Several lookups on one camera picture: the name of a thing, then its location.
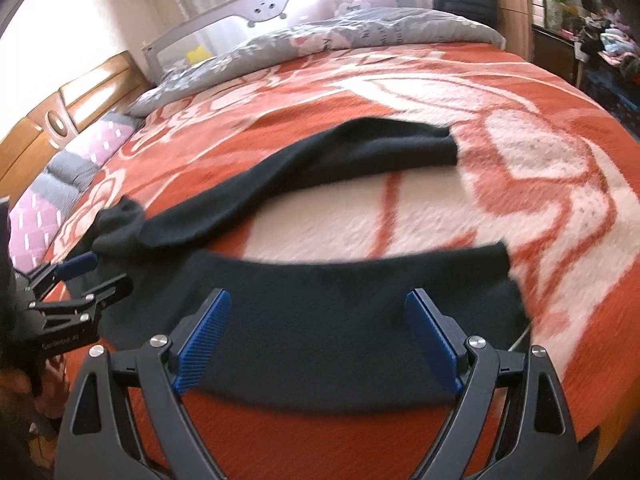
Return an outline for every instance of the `pink and gray pillow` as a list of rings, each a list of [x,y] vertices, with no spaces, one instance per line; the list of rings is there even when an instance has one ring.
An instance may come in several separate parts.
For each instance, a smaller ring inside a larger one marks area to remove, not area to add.
[[[16,269],[25,272],[42,262],[94,176],[142,123],[108,112],[53,156],[10,213],[9,253]]]

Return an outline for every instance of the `metal bolt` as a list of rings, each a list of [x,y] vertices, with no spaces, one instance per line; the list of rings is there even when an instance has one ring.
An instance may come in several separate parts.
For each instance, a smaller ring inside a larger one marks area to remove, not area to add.
[[[89,355],[91,357],[100,357],[102,354],[104,354],[104,346],[102,345],[93,345],[89,348]]]
[[[533,345],[531,347],[531,353],[535,355],[535,357],[546,357],[546,350],[540,345]]]
[[[166,345],[168,342],[169,342],[169,338],[164,334],[155,335],[149,340],[149,344],[153,348],[160,348],[161,346]]]
[[[486,346],[486,339],[481,335],[473,335],[469,338],[469,346],[473,348],[484,348]]]

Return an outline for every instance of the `wooden headboard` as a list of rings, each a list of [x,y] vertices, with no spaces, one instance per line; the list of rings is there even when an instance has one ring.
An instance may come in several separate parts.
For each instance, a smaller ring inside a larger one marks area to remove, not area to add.
[[[105,112],[123,112],[151,88],[129,52],[62,85],[0,142],[0,197],[14,206],[51,157]]]

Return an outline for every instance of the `orange blanket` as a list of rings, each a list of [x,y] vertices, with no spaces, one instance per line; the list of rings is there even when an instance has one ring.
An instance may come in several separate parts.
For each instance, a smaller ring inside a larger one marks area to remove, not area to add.
[[[211,248],[302,262],[503,239],[533,341],[556,366],[578,437],[611,426],[623,400],[637,406],[629,392],[640,368],[640,148],[577,89],[486,44],[324,53],[160,108],[98,174],[53,257],[123,194],[152,216],[360,116],[450,124],[459,165],[288,194]],[[72,376],[84,355],[68,356]],[[447,411],[313,416],[198,393],[185,403],[233,480],[408,478]],[[145,445],[162,462],[139,393],[134,404]],[[481,465],[492,429],[495,420],[472,466]]]

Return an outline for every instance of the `blue gripper pad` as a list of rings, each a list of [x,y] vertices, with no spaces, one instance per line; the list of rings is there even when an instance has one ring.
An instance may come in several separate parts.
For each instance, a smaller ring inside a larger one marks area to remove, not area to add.
[[[210,307],[200,318],[176,356],[176,371],[172,386],[180,396],[200,382],[228,323],[231,295],[226,290],[221,290],[215,298],[210,300],[212,301]]]
[[[94,253],[84,253],[58,264],[55,270],[56,278],[62,282],[72,280],[86,272],[95,270],[98,266],[98,257]]]
[[[415,292],[410,292],[406,297],[404,316],[436,380],[445,390],[457,396],[462,391],[463,382],[458,373],[456,352]]]

